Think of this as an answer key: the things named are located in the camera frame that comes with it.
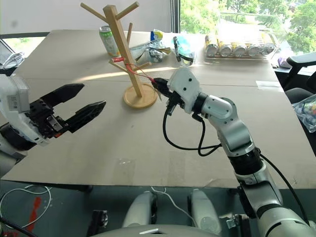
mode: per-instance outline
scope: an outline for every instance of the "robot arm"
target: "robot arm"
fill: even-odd
[[[74,98],[83,84],[64,85],[29,103],[29,87],[21,77],[0,75],[0,112],[8,123],[0,127],[0,177],[39,144],[66,131],[74,133],[103,110],[106,102],[87,105],[68,120],[54,115],[53,107]]]
[[[169,97],[169,115],[180,104],[186,113],[201,114],[216,128],[240,183],[241,203],[251,218],[257,218],[261,236],[316,236],[295,212],[282,206],[281,194],[233,101],[203,93],[188,68],[176,71],[169,81],[155,81],[153,86]]]

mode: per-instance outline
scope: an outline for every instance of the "cardboard sheet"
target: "cardboard sheet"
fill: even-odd
[[[28,79],[27,82],[33,101],[70,81]],[[92,185],[236,187],[233,168],[221,148],[202,158],[195,151],[170,146],[162,134],[166,100],[157,101],[145,110],[133,110],[122,100],[128,85],[120,81],[86,81],[77,97],[56,107],[56,114],[66,119],[88,103],[106,100],[100,116],[74,134],[51,139],[46,147],[34,147],[3,179]],[[283,92],[252,86],[203,85],[202,89],[235,102],[255,144],[295,188],[316,187],[316,159]],[[217,144],[216,131],[206,124],[204,144]],[[178,145],[196,147],[201,124],[177,108],[168,118],[167,133]],[[284,187],[270,170],[278,186]]]
[[[316,159],[288,99],[282,90],[257,86],[256,81],[277,83],[269,62],[214,60],[206,64],[204,36],[191,37],[196,38],[198,57],[190,69],[203,91],[236,103],[255,144],[293,187],[315,188]],[[148,39],[149,33],[133,32],[131,46]],[[67,83],[85,84],[77,97],[56,107],[56,114],[64,119],[89,103],[106,100],[107,105],[99,117],[76,133],[66,133],[51,139],[46,147],[31,149],[3,179],[90,185],[237,186],[221,148],[208,157],[199,157],[197,152],[178,150],[165,141],[162,117],[166,99],[145,110],[125,105],[123,92],[131,83],[127,74],[109,65],[108,60],[97,31],[58,30],[51,32],[16,70],[31,88],[30,101]],[[153,77],[170,78],[176,66],[175,56],[170,55],[147,72]],[[204,144],[217,144],[215,129],[206,124]],[[178,145],[197,147],[201,124],[177,108],[168,119],[167,133]],[[285,187],[270,170],[278,186]]]
[[[175,34],[165,33],[167,43],[172,42]],[[190,35],[197,61],[192,72],[201,84],[207,85],[245,85],[257,86],[256,80],[278,82],[268,61],[214,59],[204,61],[205,35]],[[149,41],[149,32],[133,32],[130,46]],[[15,71],[25,79],[61,79],[61,80],[115,80],[126,75],[108,63],[107,55],[98,31],[56,30],[32,52],[25,62]],[[169,78],[179,67],[172,52],[162,63],[146,68],[151,76],[158,77],[160,72]]]

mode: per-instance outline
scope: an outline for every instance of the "soda can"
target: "soda can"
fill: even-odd
[[[218,42],[214,35],[205,36],[205,55],[207,57],[214,57],[218,52]]]
[[[250,57],[256,57],[260,54],[258,45],[251,44],[251,43],[246,44],[246,45],[248,47],[248,55]]]
[[[276,45],[274,44],[271,36],[267,33],[261,34],[263,44],[259,46],[259,51],[262,55],[268,55],[272,53],[276,49]]]
[[[233,42],[232,46],[233,46],[234,56],[241,57],[241,56],[244,56],[246,54],[247,46],[245,44]]]
[[[223,57],[228,57],[233,51],[233,46],[230,43],[223,41],[219,42],[219,54]]]
[[[117,44],[115,43],[110,26],[100,27],[99,35],[100,35],[102,43],[104,44],[108,54],[111,57],[120,56],[119,49],[118,49]]]

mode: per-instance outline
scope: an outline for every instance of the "wooden stand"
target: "wooden stand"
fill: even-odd
[[[144,68],[145,66],[151,65],[151,63],[146,63],[141,66],[133,66],[132,64],[135,64],[135,61],[130,53],[129,50],[129,41],[130,36],[132,32],[132,23],[129,23],[128,33],[127,33],[127,39],[125,38],[125,34],[123,31],[122,24],[120,22],[120,19],[130,13],[132,10],[139,7],[138,2],[134,2],[132,5],[118,13],[116,7],[114,5],[107,5],[103,8],[103,12],[105,14],[105,17],[93,10],[91,7],[85,5],[84,3],[81,3],[81,7],[95,15],[96,17],[100,18],[101,20],[105,21],[109,24],[114,40],[118,46],[119,52],[121,56],[124,58],[124,65],[128,64],[130,69],[133,71],[136,71],[140,68]],[[154,88],[150,84],[141,83],[138,76],[134,73],[130,72],[129,70],[123,68],[122,66],[109,62],[113,66],[119,68],[120,70],[128,73],[129,78],[132,82],[131,87],[129,87],[125,93],[124,93],[124,101],[126,104],[133,108],[137,109],[144,109],[147,108],[155,103],[157,100],[157,94],[154,90]]]

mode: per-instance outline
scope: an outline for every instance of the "red string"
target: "red string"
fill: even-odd
[[[150,77],[149,75],[147,75],[143,70],[141,70],[140,68],[137,69],[137,66],[136,66],[136,65],[131,64],[131,63],[126,63],[125,65],[126,65],[127,70],[129,70],[131,73],[133,73],[133,74],[135,74],[135,75],[138,75],[138,76],[141,76],[141,77],[146,77],[146,78],[148,78],[152,83],[156,83],[155,80],[154,80],[152,77]],[[145,75],[140,75],[140,74],[134,72],[134,71],[131,69],[131,67],[130,67],[129,65],[135,66],[137,70],[141,70],[142,73],[145,74]]]

